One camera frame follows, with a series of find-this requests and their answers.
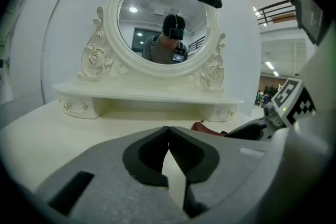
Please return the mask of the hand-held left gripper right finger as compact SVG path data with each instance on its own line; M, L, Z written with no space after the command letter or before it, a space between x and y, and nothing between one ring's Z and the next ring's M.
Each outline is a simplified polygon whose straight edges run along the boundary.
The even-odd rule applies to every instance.
M280 163L280 138L252 141L169 128L169 148L186 178L186 218L261 218Z

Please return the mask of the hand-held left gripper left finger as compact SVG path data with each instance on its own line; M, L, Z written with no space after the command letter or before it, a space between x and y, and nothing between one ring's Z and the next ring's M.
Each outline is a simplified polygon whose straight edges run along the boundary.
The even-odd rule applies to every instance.
M71 222L183 222L162 174L168 133L164 126L94 145L35 194Z

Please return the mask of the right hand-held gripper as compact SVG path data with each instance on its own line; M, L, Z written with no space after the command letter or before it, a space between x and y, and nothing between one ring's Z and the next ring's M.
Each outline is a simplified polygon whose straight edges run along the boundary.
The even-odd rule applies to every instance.
M279 129L314 115L316 108L301 79L289 78L264 105L264 118L258 118L225 134L225 137L251 141L268 141Z

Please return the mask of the reddish brown cloth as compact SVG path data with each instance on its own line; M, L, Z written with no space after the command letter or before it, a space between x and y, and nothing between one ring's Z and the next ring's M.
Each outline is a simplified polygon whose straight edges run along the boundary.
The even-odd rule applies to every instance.
M225 131L222 132L216 132L213 131L209 128L207 128L204 124L203 124L203 120L199 121L199 122L195 122L192 127L191 130L194 131L198 131L198 132L202 132L202 133L206 133L206 134L210 134L210 135L215 135L215 136L226 136L228 133Z

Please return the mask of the white dressing table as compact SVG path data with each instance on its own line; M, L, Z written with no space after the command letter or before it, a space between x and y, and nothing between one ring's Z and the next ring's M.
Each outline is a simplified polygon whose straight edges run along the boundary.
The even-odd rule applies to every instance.
M260 118L262 110L239 105L226 122L210 122L187 103L110 101L101 116L82 119L66 114L60 103L45 104L0 129L0 163L15 182L35 191L54 171L99 143L162 126L191 128L195 122L230 132Z

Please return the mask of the black metal railing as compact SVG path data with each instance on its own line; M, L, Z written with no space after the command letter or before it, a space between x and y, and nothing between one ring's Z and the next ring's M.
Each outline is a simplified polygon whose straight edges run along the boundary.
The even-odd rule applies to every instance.
M258 25L267 26L296 19L295 6L290 0L277 2L255 10Z

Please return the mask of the black chest-mounted screen device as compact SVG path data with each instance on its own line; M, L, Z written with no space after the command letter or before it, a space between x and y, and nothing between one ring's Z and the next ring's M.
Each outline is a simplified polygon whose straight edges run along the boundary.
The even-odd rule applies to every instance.
M303 29L310 41L319 46L331 24L331 18L317 0L290 0L295 6L298 28Z

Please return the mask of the oval mirror ornate white frame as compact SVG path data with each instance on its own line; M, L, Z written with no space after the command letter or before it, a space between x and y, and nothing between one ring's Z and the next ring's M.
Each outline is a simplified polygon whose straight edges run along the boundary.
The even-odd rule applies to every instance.
M160 65L144 60L126 47L119 28L119 15L124 0L109 0L98 7L94 19L96 31L91 36L81 59L82 81L131 84L141 81L159 88L172 81L181 81L185 88L218 91L224 82L223 59L225 34L221 32L220 14L205 4L207 28L200 55L178 65Z

